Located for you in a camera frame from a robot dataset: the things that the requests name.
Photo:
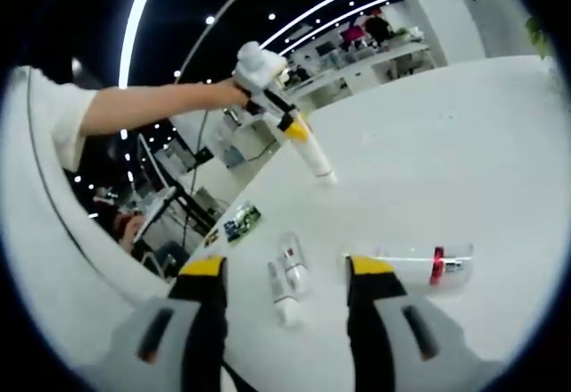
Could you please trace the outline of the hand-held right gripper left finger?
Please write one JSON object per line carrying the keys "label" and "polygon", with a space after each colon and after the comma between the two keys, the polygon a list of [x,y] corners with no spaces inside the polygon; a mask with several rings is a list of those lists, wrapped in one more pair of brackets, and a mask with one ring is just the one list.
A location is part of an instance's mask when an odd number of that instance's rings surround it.
{"label": "hand-held right gripper left finger", "polygon": [[186,265],[167,296],[137,308],[109,353],[112,391],[220,391],[228,333],[227,262]]}

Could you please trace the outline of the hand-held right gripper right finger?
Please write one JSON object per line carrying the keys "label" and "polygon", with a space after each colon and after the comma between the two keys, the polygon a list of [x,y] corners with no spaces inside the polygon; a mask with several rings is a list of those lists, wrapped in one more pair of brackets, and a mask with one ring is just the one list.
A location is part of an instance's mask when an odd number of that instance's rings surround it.
{"label": "hand-held right gripper right finger", "polygon": [[481,391],[489,363],[460,327],[402,285],[391,264],[345,258],[347,334],[357,391]]}

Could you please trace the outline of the person's left hand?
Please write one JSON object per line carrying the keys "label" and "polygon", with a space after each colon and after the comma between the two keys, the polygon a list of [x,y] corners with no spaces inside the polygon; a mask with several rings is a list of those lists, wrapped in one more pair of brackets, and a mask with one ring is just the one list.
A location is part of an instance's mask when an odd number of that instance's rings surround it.
{"label": "person's left hand", "polygon": [[218,108],[237,105],[245,108],[250,101],[250,95],[244,91],[234,79],[224,79],[213,86],[214,102]]}

